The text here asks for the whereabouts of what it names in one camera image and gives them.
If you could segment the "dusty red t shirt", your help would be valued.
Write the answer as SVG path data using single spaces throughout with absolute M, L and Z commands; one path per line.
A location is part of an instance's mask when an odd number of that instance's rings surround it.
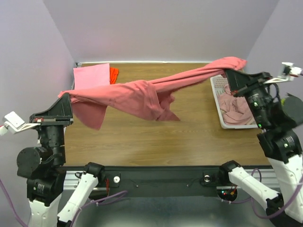
M 237 57 L 224 57 L 201 68 L 184 71 L 154 80 L 136 80 L 89 89 L 67 90 L 73 114 L 87 127 L 99 130 L 107 107 L 148 121 L 179 121 L 170 110 L 173 93 L 205 80 L 224 75 L 225 69 L 242 70 L 247 61 Z

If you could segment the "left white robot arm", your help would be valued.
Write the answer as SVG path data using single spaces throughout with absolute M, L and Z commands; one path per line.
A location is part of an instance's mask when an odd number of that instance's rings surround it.
M 73 123 L 70 95 L 63 94 L 49 109 L 34 113 L 21 130 L 34 129 L 39 147 L 21 150 L 17 156 L 17 175 L 27 180 L 31 208 L 31 227 L 70 227 L 92 190 L 105 182 L 105 168 L 88 163 L 72 196 L 58 211 L 66 171 L 64 128 Z

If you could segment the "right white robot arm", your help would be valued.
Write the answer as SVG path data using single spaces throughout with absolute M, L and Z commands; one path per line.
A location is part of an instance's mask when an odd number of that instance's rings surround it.
M 257 135 L 279 183 L 277 192 L 265 186 L 235 161 L 220 166 L 218 180 L 243 189 L 253 203 L 259 203 L 265 218 L 276 227 L 300 227 L 303 224 L 303 150 L 294 128 L 303 123 L 303 103 L 296 96 L 271 96 L 270 86 L 292 81 L 303 70 L 285 62 L 276 78 L 267 72 L 246 74 L 225 70 L 231 94 L 243 97 L 262 130 Z

